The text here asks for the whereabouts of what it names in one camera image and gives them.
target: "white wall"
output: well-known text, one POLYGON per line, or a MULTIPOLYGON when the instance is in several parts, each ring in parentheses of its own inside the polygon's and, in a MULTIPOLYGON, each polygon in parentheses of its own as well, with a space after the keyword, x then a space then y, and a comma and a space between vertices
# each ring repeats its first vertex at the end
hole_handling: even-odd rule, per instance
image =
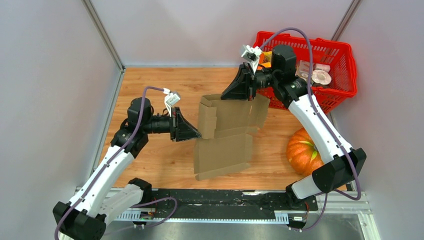
POLYGON ((363 1, 341 41, 358 94, 333 116, 367 160, 359 175, 383 240, 423 239, 424 3, 363 1))
POLYGON ((80 0, 0 3, 0 238, 53 239, 119 71, 80 0))
POLYGON ((125 65, 238 65, 258 31, 330 39, 351 0, 92 0, 125 65))

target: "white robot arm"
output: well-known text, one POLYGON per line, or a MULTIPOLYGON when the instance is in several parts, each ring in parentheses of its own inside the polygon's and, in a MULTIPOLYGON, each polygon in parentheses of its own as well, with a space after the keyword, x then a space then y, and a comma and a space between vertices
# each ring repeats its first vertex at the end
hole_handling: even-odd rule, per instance
POLYGON ((342 146, 349 150, 349 155, 356 165, 355 168, 357 173, 360 172, 366 159, 366 155, 361 148, 354 150, 352 145, 334 128, 319 107, 314 95, 312 96, 312 100, 318 112, 321 116, 324 116, 327 125, 338 137, 341 144, 338 144, 334 140, 333 136, 324 126, 324 123, 319 119, 317 113, 314 112, 307 95, 300 96, 297 101, 293 101, 290 104, 288 110, 296 116, 300 123, 302 123, 303 127, 312 138, 324 163, 322 170, 315 171, 312 175, 292 184, 291 189, 296 198, 300 200, 321 192, 329 193, 353 180, 352 171, 341 149, 342 146))
POLYGON ((105 200, 118 177, 149 141, 148 134, 170 133, 175 142, 200 138, 201 134, 172 107, 180 96, 164 89, 168 114, 154 115, 150 101, 136 98, 114 135, 106 156, 84 186, 67 203, 58 202, 53 215, 57 230, 75 240, 100 239, 118 215, 138 203, 152 201, 152 185, 134 178, 120 192, 105 200))

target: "metal floor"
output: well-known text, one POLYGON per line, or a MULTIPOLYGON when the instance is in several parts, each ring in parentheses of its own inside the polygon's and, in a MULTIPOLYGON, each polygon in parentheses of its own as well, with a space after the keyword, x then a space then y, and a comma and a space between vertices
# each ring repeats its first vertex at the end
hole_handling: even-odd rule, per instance
MULTIPOLYGON (((306 226, 313 224, 317 214, 310 214, 306 226)), ((114 221, 106 229, 113 232, 131 226, 127 221, 114 221)), ((311 231, 289 231, 286 225, 245 223, 179 223, 168 222, 156 227, 128 229, 107 235, 102 240, 364 240, 356 214, 325 214, 311 231)))

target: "basket handle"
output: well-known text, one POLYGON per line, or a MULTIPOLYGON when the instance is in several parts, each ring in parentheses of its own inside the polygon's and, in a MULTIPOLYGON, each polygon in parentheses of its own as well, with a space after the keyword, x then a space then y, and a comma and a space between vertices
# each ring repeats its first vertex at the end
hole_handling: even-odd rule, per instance
POLYGON ((325 40, 325 39, 320 38, 320 37, 317 37, 317 38, 315 39, 315 41, 317 41, 317 42, 329 42, 328 40, 325 40))
POLYGON ((290 33, 280 33, 279 36, 283 36, 283 37, 289 38, 292 35, 290 35, 290 33))

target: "cardboard flap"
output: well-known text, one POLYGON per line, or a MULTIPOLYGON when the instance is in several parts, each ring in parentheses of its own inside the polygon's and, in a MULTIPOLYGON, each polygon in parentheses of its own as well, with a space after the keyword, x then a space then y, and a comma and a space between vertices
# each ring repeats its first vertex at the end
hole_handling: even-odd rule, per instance
POLYGON ((246 127, 237 127, 237 128, 231 128, 231 129, 222 130, 222 131, 216 131, 214 138, 219 139, 219 138, 225 138, 225 137, 230 137, 230 136, 236 136, 236 135, 240 135, 240 134, 246 134, 246 131, 249 128, 250 127, 247 127, 247 128, 246 127))
POLYGON ((227 167, 223 167, 223 168, 219 168, 215 170, 201 172, 198 175, 196 175, 196 180, 200 181, 205 179, 211 179, 216 176, 222 176, 226 174, 241 172, 245 169, 250 168, 250 166, 251 165, 249 163, 243 162, 243 163, 232 165, 232 166, 227 166, 227 167))
POLYGON ((253 154, 253 136, 246 135, 244 160, 246 162, 249 162, 250 160, 252 160, 252 154, 253 154))
POLYGON ((203 139, 213 139, 217 127, 217 108, 199 104, 197 130, 203 139))
POLYGON ((203 95, 200 98, 200 103, 206 107, 212 107, 213 101, 221 100, 221 94, 203 95))
POLYGON ((264 126, 268 115, 268 105, 270 104, 270 101, 271 100, 265 96, 259 94, 256 95, 254 100, 251 102, 249 126, 257 126, 259 128, 264 126))
POLYGON ((258 132, 258 127, 256 127, 256 126, 249 126, 249 127, 246 128, 246 131, 245 132, 247 134, 255 134, 255 133, 258 132))
POLYGON ((209 172, 249 161, 246 148, 252 147, 252 141, 253 137, 245 133, 223 138, 196 139, 195 172, 209 172))

